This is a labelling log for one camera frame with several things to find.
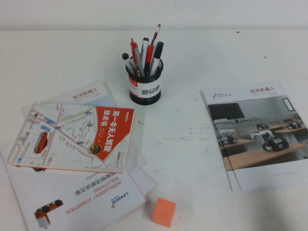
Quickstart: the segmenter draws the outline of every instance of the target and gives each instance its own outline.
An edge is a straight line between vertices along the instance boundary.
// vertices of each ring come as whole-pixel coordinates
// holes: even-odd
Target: pen cap
[[[163,52],[163,46],[164,46],[163,42],[158,42],[157,43],[157,46],[156,46],[156,49],[155,49],[155,53],[154,53],[154,58],[160,59],[160,56],[161,56],[161,54]]]

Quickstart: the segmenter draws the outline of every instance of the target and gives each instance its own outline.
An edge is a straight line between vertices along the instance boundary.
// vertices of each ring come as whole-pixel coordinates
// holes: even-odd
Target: black pen holder
[[[156,74],[149,77],[139,77],[131,73],[125,66],[129,77],[129,96],[131,100],[140,105],[150,105],[157,102],[161,96],[160,75],[164,69],[163,61],[160,60]]]

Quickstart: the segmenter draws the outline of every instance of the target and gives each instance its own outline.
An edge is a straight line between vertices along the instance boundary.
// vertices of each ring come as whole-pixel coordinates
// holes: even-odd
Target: white wall
[[[307,0],[0,0],[0,29],[308,27]]]

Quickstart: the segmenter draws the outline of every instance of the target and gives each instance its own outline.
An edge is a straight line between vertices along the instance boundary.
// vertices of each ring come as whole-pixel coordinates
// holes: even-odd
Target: orange cube
[[[175,213],[175,207],[176,203],[163,198],[158,198],[152,215],[152,221],[156,224],[170,228]]]

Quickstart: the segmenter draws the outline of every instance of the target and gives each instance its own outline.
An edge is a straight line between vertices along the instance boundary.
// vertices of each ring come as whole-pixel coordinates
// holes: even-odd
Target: book
[[[201,93],[233,191],[305,184],[308,130],[278,82]]]
[[[134,109],[34,104],[16,140],[12,165],[123,173]]]
[[[37,103],[64,103],[117,107],[108,84],[102,81],[94,81],[81,88],[53,96]],[[33,104],[30,104],[22,108],[24,119],[27,118],[32,107]],[[144,121],[144,111],[134,110],[134,120],[132,125],[133,129],[130,137],[131,145],[128,147],[126,172],[136,183],[142,195],[146,195],[156,186],[156,183],[146,173],[144,173],[142,169],[139,168],[146,163],[143,155],[141,154],[143,126],[140,126],[140,121]]]
[[[3,161],[30,231],[101,231],[145,200],[127,173],[46,170],[7,163],[14,145],[0,146]]]

